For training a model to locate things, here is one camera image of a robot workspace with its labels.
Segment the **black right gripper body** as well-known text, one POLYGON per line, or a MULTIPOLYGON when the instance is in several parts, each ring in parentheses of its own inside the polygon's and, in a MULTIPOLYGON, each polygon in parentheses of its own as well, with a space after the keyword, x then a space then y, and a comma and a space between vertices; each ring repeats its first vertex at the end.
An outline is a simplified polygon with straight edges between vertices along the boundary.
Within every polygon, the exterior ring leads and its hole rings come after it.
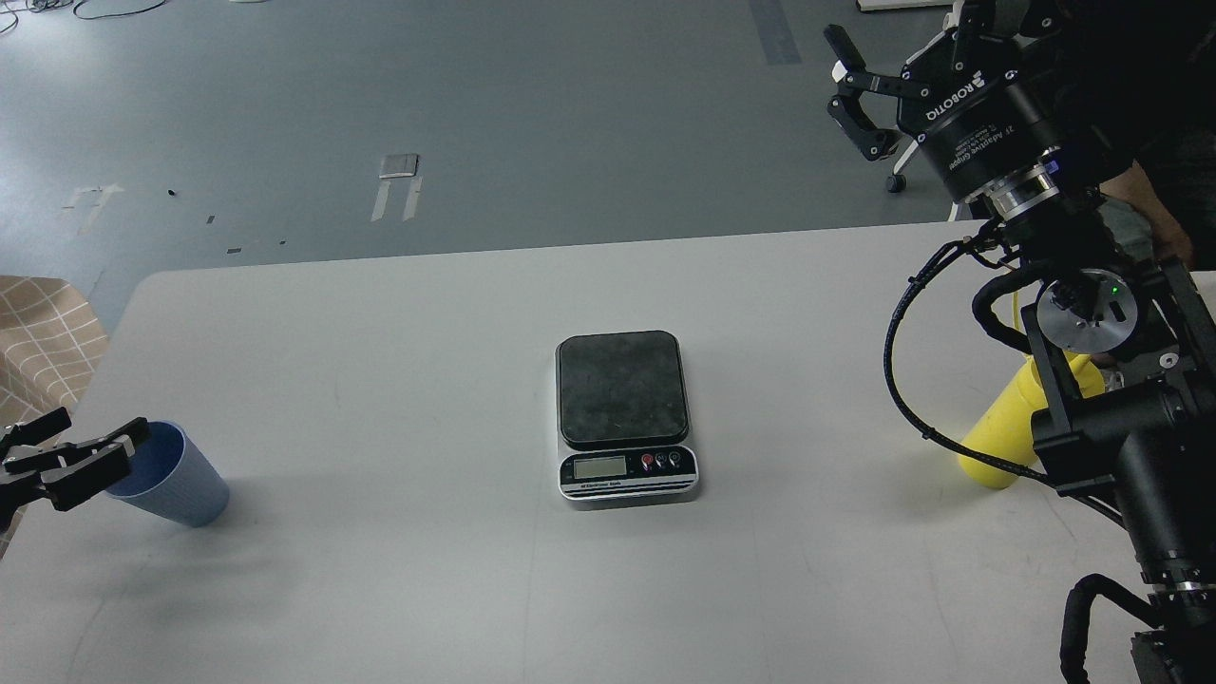
POLYGON ((1064 142, 1010 38, 978 35, 961 43, 942 33, 913 54, 902 72, 916 92, 928 95, 899 103, 897 127, 917 139, 951 200, 972 198, 1064 142))

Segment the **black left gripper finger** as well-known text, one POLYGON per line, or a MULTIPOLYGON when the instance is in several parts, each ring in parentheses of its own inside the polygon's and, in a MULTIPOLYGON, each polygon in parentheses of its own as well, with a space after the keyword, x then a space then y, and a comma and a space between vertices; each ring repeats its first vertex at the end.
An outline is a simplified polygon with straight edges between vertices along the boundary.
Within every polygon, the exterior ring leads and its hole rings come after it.
POLYGON ((51 439, 66 428, 71 428, 72 416, 68 408, 54 408, 52 411, 43 416, 26 421, 26 424, 12 424, 2 428, 1 456, 9 456, 15 447, 36 447, 51 439))
POLYGON ((135 417, 105 437, 81 443, 15 447, 2 456, 2 532, 33 501, 50 501, 64 512, 126 477, 130 458, 148 437, 148 424, 146 417, 135 417))

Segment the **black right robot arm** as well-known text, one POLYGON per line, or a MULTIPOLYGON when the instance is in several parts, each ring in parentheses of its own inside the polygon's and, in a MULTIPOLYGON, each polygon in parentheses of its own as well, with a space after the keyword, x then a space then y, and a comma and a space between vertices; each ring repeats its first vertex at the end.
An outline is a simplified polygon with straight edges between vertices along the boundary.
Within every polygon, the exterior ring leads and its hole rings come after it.
POLYGON ((1182 260, 1137 260, 1099 215, 1099 183, 1169 123, 1214 122, 1211 1, 959 1, 896 75, 869 72, 846 28, 826 111, 865 159, 916 142, 961 206, 987 220, 911 277, 884 340, 903 417, 948 450, 1049 484, 1128 533, 1143 600, 1107 576, 1070 592, 1060 668, 1086 683, 1090 617, 1107 598, 1142 619, 1143 683, 1214 680, 1214 320, 1182 260), (897 391, 893 344, 917 295, 952 260, 1008 260, 972 312, 1034 359, 1046 407, 1028 419, 1042 471, 942 437, 897 391))

